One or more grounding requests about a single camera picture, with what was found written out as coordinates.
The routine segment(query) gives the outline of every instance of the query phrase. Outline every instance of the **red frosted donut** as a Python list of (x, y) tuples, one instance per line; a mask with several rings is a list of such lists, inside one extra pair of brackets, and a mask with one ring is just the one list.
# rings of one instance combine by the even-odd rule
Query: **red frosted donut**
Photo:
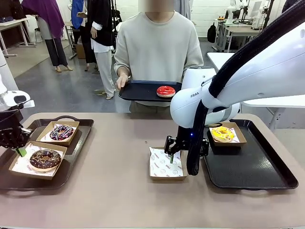
[(157, 95), (162, 98), (171, 98), (176, 94), (175, 89), (170, 86), (161, 86), (157, 89)]

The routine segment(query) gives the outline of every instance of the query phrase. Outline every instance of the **purple shawl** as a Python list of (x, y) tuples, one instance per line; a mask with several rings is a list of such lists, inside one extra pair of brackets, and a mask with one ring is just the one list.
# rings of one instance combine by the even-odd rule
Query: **purple shawl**
[(43, 18), (49, 25), (54, 38), (62, 37), (64, 22), (56, 0), (23, 0), (21, 5)]

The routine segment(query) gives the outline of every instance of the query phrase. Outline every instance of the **black serving tray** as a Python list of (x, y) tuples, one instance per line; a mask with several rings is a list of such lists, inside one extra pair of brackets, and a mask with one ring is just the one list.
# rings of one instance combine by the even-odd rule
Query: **black serving tray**
[(81, 152), (81, 148), (86, 141), (94, 121), (91, 119), (77, 119), (75, 117), (65, 115), (54, 119), (35, 120), (28, 127), (28, 129), (33, 130), (29, 141), (36, 141), (37, 137), (51, 121), (58, 121), (63, 118), (73, 119), (74, 121), (80, 122), (80, 124), (75, 137), (71, 141), (71, 144), (67, 147), (67, 152), (62, 159), (61, 165), (58, 168), (54, 178), (52, 180), (44, 180), (15, 175), (9, 171), (9, 167), (17, 153), (14, 150), (7, 149), (0, 156), (0, 189), (16, 191), (59, 189), (68, 181), (76, 159)]
[(182, 84), (168, 81), (130, 80), (120, 90), (119, 97), (131, 101), (170, 102), (172, 98), (161, 98), (157, 95), (157, 89), (161, 86), (173, 87), (177, 93), (181, 90)]
[(293, 189), (298, 181), (249, 120), (235, 122), (247, 143), (241, 147), (215, 146), (208, 128), (205, 137), (209, 139), (208, 156), (204, 157), (211, 182), (220, 188), (248, 190)]

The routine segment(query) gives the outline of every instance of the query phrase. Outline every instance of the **beige pants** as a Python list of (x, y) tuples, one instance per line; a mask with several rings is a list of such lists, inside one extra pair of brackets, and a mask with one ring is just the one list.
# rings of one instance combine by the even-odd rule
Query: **beige pants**
[(167, 114), (170, 115), (170, 107), (169, 106), (145, 106), (143, 104), (132, 101), (129, 107), (129, 111), (131, 113), (150, 113), (150, 114)]
[(100, 70), (102, 82), (104, 85), (107, 97), (113, 97), (114, 95), (114, 83), (111, 76), (111, 50), (108, 52), (95, 52), (95, 58)]

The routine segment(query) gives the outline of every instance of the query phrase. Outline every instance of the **donut with purple drizzle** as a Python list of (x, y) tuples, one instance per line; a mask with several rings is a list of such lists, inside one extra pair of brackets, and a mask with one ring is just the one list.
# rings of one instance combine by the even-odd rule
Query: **donut with purple drizzle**
[(30, 157), (31, 168), (38, 172), (48, 172), (58, 166), (61, 156), (55, 150), (38, 150)]
[(73, 134), (74, 130), (70, 125), (59, 125), (55, 127), (51, 133), (50, 138), (53, 140), (62, 141)]

